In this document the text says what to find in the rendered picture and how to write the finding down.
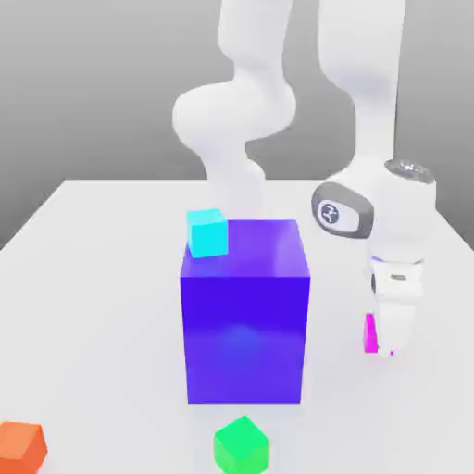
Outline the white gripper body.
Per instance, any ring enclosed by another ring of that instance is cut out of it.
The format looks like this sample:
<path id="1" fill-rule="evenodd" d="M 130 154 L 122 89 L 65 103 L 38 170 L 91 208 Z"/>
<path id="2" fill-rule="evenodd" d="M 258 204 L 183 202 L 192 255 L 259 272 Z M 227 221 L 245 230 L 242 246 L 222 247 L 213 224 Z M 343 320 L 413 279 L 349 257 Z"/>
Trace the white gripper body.
<path id="1" fill-rule="evenodd" d="M 375 296 L 375 325 L 380 350 L 404 350 L 413 330 L 420 296 Z"/>

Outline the small magenta cube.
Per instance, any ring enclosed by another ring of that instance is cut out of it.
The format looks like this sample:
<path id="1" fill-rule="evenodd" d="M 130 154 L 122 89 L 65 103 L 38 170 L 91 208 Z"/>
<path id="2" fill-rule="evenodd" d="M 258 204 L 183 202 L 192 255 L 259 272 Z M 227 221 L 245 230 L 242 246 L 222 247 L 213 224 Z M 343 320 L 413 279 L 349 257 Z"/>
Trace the small magenta cube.
<path id="1" fill-rule="evenodd" d="M 364 320 L 363 345 L 366 354 L 381 357 L 395 355 L 392 341 L 392 322 L 387 314 L 367 313 Z"/>

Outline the small green cube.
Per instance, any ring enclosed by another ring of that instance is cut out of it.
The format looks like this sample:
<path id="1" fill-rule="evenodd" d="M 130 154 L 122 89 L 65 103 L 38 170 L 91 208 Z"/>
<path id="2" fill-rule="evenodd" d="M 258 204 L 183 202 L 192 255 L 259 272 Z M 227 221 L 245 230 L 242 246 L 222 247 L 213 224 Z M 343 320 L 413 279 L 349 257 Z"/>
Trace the small green cube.
<path id="1" fill-rule="evenodd" d="M 248 416 L 214 434 L 214 460 L 223 474 L 262 474 L 269 467 L 269 448 L 268 437 Z"/>

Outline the small cyan cube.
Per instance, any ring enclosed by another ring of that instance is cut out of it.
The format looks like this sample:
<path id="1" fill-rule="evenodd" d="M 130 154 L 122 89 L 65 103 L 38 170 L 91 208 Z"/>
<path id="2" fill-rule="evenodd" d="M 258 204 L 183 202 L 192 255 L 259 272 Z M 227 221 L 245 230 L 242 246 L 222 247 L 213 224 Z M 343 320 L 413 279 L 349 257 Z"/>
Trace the small cyan cube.
<path id="1" fill-rule="evenodd" d="M 186 228 L 193 258 L 224 256 L 229 252 L 228 221 L 219 208 L 187 211 Z"/>

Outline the small orange cube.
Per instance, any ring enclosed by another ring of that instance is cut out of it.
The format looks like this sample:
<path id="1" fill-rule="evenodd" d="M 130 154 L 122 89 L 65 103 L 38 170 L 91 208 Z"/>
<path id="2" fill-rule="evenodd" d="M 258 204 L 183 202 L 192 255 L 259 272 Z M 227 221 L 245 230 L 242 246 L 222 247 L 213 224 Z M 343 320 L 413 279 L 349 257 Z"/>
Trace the small orange cube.
<path id="1" fill-rule="evenodd" d="M 38 474 L 47 455 L 41 425 L 0 424 L 0 474 Z"/>

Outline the large blue box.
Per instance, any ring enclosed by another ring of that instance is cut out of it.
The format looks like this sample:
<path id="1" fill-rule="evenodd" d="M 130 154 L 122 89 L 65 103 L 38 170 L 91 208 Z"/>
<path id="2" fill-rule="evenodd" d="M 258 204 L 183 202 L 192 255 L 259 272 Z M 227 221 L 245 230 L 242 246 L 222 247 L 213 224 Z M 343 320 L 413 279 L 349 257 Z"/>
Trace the large blue box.
<path id="1" fill-rule="evenodd" d="M 310 271 L 293 219 L 232 220 L 229 252 L 181 266 L 191 404 L 297 404 Z"/>

